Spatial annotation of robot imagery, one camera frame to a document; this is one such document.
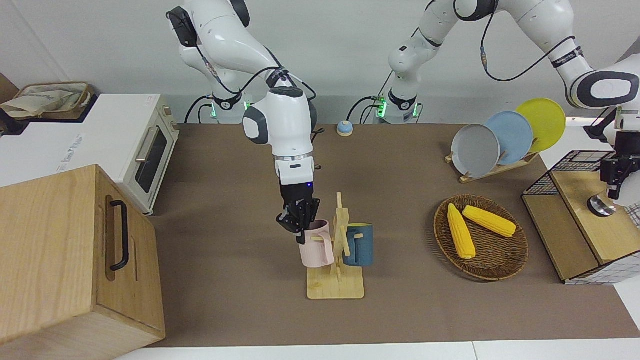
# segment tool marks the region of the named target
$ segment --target oven door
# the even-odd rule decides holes
[[[143,212],[151,214],[164,172],[173,152],[175,140],[166,124],[160,119],[152,122],[134,158],[135,166],[128,181],[128,188],[142,202]]]

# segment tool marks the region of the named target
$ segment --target plate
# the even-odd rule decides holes
[[[484,126],[493,131],[505,154],[498,165],[510,165],[522,160],[533,142],[533,130],[527,119],[515,111],[503,111],[492,116]]]
[[[516,111],[529,121],[533,137],[537,139],[531,146],[531,152],[547,150],[560,141],[566,128],[566,115],[557,102],[544,98],[531,99]]]
[[[493,131],[484,125],[463,127],[451,144],[452,160],[458,171],[469,177],[489,174],[500,158],[500,143]]]
[[[516,233],[510,237],[498,235],[465,218],[476,246],[476,256],[464,260],[458,256],[447,220],[447,208],[454,204],[460,212],[467,205],[487,210],[516,224]],[[529,259],[529,246],[524,230],[516,219],[495,201],[476,195],[457,195],[445,200],[436,211],[433,221],[436,241],[446,258],[467,275],[485,281],[508,279],[522,271]]]

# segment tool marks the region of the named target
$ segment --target blue mug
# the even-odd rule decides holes
[[[349,266],[371,266],[373,264],[373,225],[349,224],[347,242],[351,256],[342,253],[342,261]]]

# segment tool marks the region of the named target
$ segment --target pink mug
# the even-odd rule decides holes
[[[316,220],[305,231],[305,244],[300,245],[302,264],[308,268],[321,268],[334,262],[329,222]]]

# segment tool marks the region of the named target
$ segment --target mug handle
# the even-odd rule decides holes
[[[322,239],[324,240],[324,265],[326,266],[333,264],[334,260],[331,236],[329,235],[329,233],[319,233],[317,235],[320,235],[320,237],[322,237]]]
[[[357,251],[357,245],[356,245],[356,240],[357,239],[362,239],[364,238],[364,233],[361,233],[360,231],[356,231],[356,233],[353,235],[353,249],[351,249],[351,252],[353,253],[353,256],[355,257],[355,261],[356,264],[359,263],[358,261],[358,251]]]

